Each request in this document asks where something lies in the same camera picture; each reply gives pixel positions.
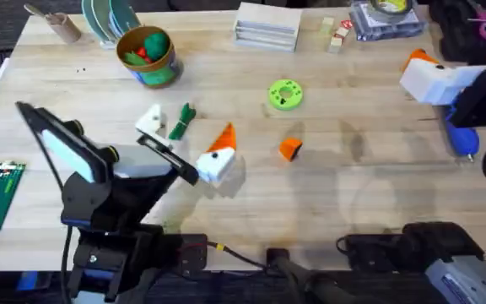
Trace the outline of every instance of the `disc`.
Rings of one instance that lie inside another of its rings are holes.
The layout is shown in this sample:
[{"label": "disc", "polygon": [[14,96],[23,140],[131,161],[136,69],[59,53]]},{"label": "disc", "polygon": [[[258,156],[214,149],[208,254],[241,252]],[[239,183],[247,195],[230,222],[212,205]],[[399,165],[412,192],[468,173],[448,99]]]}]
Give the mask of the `disc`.
[{"label": "disc", "polygon": [[290,111],[303,100],[301,86],[292,79],[280,79],[269,87],[269,103],[282,111]]}]

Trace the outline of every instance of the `orange part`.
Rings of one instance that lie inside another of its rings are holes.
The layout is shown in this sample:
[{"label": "orange part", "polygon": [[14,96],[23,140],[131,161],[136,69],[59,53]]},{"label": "orange part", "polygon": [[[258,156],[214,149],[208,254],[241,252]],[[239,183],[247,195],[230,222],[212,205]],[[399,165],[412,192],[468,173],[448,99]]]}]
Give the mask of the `orange part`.
[{"label": "orange part", "polygon": [[292,161],[294,160],[295,156],[297,156],[297,153],[300,151],[302,145],[303,142],[297,138],[287,138],[280,143],[278,150],[287,161]]},{"label": "orange part", "polygon": [[412,60],[414,58],[419,58],[419,59],[426,60],[428,62],[432,62],[432,63],[438,64],[438,60],[436,60],[436,59],[432,58],[431,56],[427,55],[427,52],[424,49],[417,49],[417,50],[413,51],[412,54],[410,54],[410,57],[408,58],[408,60],[402,66],[401,71],[404,72],[404,70],[408,67],[408,64],[410,63],[410,60]]},{"label": "orange part", "polygon": [[206,152],[218,151],[224,148],[235,149],[235,129],[232,122],[229,122],[217,140],[209,147]]}]

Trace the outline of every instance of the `wooden table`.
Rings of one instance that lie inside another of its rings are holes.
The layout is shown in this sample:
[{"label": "wooden table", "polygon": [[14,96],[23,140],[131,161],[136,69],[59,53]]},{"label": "wooden table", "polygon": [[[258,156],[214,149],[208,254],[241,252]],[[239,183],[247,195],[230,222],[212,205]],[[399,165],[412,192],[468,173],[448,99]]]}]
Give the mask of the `wooden table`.
[{"label": "wooden table", "polygon": [[[185,64],[181,79],[163,90],[144,88],[114,52],[101,50],[81,15],[72,19],[86,34],[71,46],[31,17],[0,84],[0,160],[28,163],[0,233],[0,270],[58,269],[65,237],[57,185],[17,100],[80,120],[96,142],[119,144],[134,143],[133,125],[153,103],[163,106],[171,129],[181,106],[192,102],[198,117],[175,145],[191,163],[233,122],[238,160],[227,180],[217,188],[178,182],[145,221],[206,233],[250,258],[287,247],[305,266],[346,269],[335,248],[340,236],[425,220],[462,225],[486,251],[480,159],[456,162],[434,111],[398,84],[413,49],[434,55],[433,36],[358,42],[351,33],[334,55],[318,33],[324,16],[338,23],[348,10],[306,9],[296,53],[283,53],[235,46],[235,12],[139,14],[169,32]],[[268,86],[283,78],[304,88],[293,111],[267,101]],[[486,149],[486,128],[479,134]],[[287,136],[304,142],[293,163],[278,154]],[[210,251],[208,268],[249,266]]]}]

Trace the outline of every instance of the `white 3d printed part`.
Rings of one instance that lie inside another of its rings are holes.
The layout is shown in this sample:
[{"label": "white 3d printed part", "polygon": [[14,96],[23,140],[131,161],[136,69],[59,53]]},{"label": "white 3d printed part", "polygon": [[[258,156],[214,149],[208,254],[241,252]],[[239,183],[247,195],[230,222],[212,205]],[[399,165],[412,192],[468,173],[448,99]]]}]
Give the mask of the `white 3d printed part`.
[{"label": "white 3d printed part", "polygon": [[241,3],[234,24],[235,43],[294,52],[301,9]]},{"label": "white 3d printed part", "polygon": [[196,162],[198,174],[205,182],[220,182],[234,164],[234,160],[233,148],[204,153]]},{"label": "white 3d printed part", "polygon": [[486,66],[445,68],[414,58],[402,74],[401,86],[420,103],[450,105],[484,70]]},{"label": "white 3d printed part", "polygon": [[168,147],[168,149],[172,149],[173,146],[170,141],[159,134],[160,131],[165,131],[165,126],[165,117],[160,110],[159,104],[152,105],[134,125],[138,131],[146,133]]}]

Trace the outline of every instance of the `green toy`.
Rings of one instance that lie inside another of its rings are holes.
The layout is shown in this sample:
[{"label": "green toy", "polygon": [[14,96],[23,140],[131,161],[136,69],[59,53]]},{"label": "green toy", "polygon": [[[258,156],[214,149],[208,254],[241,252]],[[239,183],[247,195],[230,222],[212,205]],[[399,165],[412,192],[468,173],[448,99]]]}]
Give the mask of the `green toy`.
[{"label": "green toy", "polygon": [[147,63],[143,58],[141,58],[138,54],[134,52],[126,52],[125,53],[125,62],[131,65],[147,65]]},{"label": "green toy", "polygon": [[301,86],[291,79],[280,79],[269,87],[269,103],[279,110],[289,111],[303,100]]},{"label": "green toy", "polygon": [[172,130],[172,132],[170,132],[168,138],[172,140],[180,140],[186,131],[186,127],[188,127],[189,123],[191,123],[194,117],[196,117],[196,110],[194,110],[191,106],[189,106],[188,103],[186,103],[183,106],[183,110],[181,110],[179,122]]},{"label": "green toy", "polygon": [[168,41],[168,36],[164,32],[158,32],[150,35],[143,42],[148,57],[151,58],[153,62],[156,62],[168,51],[170,43]]}]

